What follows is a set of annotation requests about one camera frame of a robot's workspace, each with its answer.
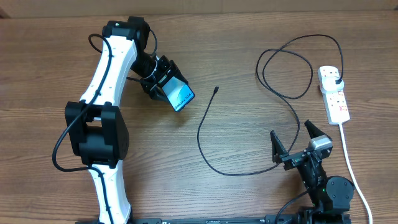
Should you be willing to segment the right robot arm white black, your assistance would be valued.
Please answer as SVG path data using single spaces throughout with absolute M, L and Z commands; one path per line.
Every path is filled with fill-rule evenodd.
M 270 132 L 272 161 L 283 164 L 285 170 L 297 169 L 305 192 L 287 202 L 277 214 L 266 215 L 266 223 L 351 223 L 348 211 L 354 196 L 352 181 L 342 176 L 327 176 L 322 161 L 332 152 L 332 138 L 311 121 L 305 122 L 310 136 L 308 147 L 289 154 L 274 131 Z M 309 195 L 311 207 L 300 207 L 295 214 L 282 212 L 304 195 Z

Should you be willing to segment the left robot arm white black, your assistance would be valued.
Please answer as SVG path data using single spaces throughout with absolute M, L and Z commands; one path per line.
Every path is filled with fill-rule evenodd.
M 123 160 L 129 149 L 129 132 L 119 108 L 129 71 L 151 99 L 181 111 L 195 94 L 174 61 L 146 53 L 153 31 L 142 17 L 109 21 L 99 34 L 101 58 L 89 87 L 77 102 L 65 107 L 67 128 L 81 170 L 93 178 L 100 215 L 97 223 L 132 223 L 123 176 Z

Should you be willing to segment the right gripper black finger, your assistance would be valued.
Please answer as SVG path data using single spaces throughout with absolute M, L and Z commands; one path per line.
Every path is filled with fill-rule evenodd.
M 319 139 L 326 139 L 326 138 L 328 139 L 329 138 L 329 135 L 327 135 L 322 130 L 317 128 L 310 120 L 306 120 L 306 122 L 304 122 L 304 125 L 305 125 L 311 139 L 319 140 Z
M 285 147 L 277 137 L 274 130 L 270 132 L 271 143 L 272 143 L 272 161 L 274 163 L 281 163 L 282 158 L 289 155 Z

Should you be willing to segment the blue Samsung Galaxy smartphone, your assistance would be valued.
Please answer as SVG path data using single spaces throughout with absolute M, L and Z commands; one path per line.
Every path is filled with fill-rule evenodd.
M 176 77 L 172 77 L 162 87 L 162 90 L 176 112 L 181 111 L 195 97 L 195 94 L 189 85 Z

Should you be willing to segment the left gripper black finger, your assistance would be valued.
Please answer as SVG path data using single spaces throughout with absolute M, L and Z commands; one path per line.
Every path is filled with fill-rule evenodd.
M 182 75 L 180 69 L 177 67 L 175 62 L 173 60 L 170 61 L 170 67 L 167 72 L 168 77 L 175 77 L 178 80 L 184 82 L 186 85 L 188 85 L 187 79 Z
M 167 98 L 166 94 L 163 92 L 163 90 L 161 88 L 159 88 L 157 86 L 153 87 L 150 90 L 150 98 L 152 100 L 169 102 L 169 99 Z

